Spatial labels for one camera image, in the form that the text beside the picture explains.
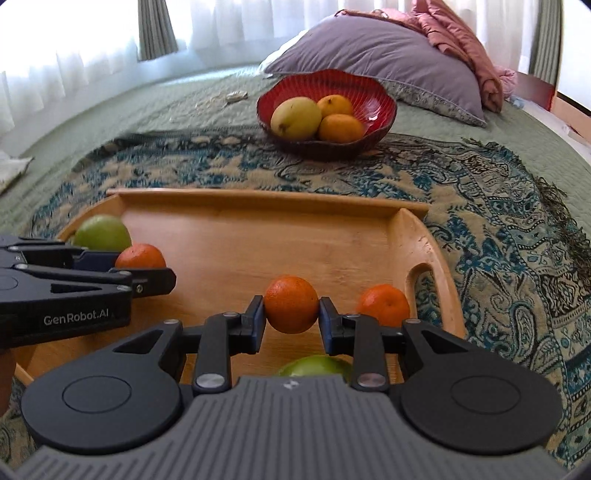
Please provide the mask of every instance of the tray handle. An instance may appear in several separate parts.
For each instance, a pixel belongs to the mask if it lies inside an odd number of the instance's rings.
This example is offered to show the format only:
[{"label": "tray handle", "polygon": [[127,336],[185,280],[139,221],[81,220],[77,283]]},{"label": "tray handle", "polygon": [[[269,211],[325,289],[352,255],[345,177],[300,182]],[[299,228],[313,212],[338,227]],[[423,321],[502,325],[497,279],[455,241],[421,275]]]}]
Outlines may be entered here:
[{"label": "tray handle", "polygon": [[392,285],[402,290],[417,316],[414,286],[418,276],[431,271],[435,280],[443,330],[466,337],[462,305],[447,262],[427,227],[409,210],[401,208],[390,222]]}]

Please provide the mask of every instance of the metal pin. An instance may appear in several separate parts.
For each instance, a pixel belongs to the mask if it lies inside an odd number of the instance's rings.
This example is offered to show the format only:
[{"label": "metal pin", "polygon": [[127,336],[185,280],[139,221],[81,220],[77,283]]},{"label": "metal pin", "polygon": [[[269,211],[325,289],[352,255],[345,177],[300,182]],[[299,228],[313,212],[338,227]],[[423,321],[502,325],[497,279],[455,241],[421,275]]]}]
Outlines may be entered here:
[{"label": "metal pin", "polygon": [[198,387],[211,390],[221,387],[225,381],[226,379],[219,374],[202,374],[197,377],[195,383]]},{"label": "metal pin", "polygon": [[361,387],[365,388],[377,388],[381,387],[386,383],[386,379],[383,375],[376,373],[361,374],[357,379],[357,383]]}]

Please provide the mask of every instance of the blue floral pattern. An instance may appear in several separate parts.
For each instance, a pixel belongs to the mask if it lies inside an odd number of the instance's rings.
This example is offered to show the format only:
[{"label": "blue floral pattern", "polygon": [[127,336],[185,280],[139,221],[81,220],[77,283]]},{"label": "blue floral pattern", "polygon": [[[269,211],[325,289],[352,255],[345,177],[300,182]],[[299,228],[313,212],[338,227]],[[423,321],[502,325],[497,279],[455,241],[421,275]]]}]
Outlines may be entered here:
[{"label": "blue floral pattern", "polygon": [[[468,340],[539,372],[563,402],[547,449],[568,468],[591,447],[591,294],[536,179],[498,144],[389,135],[354,161],[280,153],[258,128],[154,132],[88,155],[34,217],[55,236],[113,187],[242,188],[429,202],[425,223],[452,271]],[[419,315],[435,324],[433,279]]]}]

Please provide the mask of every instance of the green apple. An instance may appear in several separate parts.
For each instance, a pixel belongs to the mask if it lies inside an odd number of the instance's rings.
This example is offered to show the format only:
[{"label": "green apple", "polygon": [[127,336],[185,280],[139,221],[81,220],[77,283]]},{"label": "green apple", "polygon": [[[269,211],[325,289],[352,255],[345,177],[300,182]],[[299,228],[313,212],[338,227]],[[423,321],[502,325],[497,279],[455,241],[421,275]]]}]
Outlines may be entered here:
[{"label": "green apple", "polygon": [[310,377],[314,375],[341,374],[346,382],[351,379],[352,366],[334,356],[311,355],[284,365],[277,375],[282,377]]},{"label": "green apple", "polygon": [[131,237],[120,218],[95,215],[82,223],[72,243],[90,250],[122,252],[131,247]]}]

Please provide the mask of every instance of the ribbed gray panel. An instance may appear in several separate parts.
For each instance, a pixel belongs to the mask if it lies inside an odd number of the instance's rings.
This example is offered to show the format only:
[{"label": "ribbed gray panel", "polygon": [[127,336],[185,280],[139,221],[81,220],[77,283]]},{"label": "ribbed gray panel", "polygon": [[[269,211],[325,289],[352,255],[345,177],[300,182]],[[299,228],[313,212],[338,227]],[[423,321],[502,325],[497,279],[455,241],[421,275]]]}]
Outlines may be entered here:
[{"label": "ribbed gray panel", "polygon": [[383,394],[342,377],[242,377],[197,397],[158,440],[104,457],[40,449],[25,480],[558,480],[542,449],[501,458],[463,455],[409,428]]}]

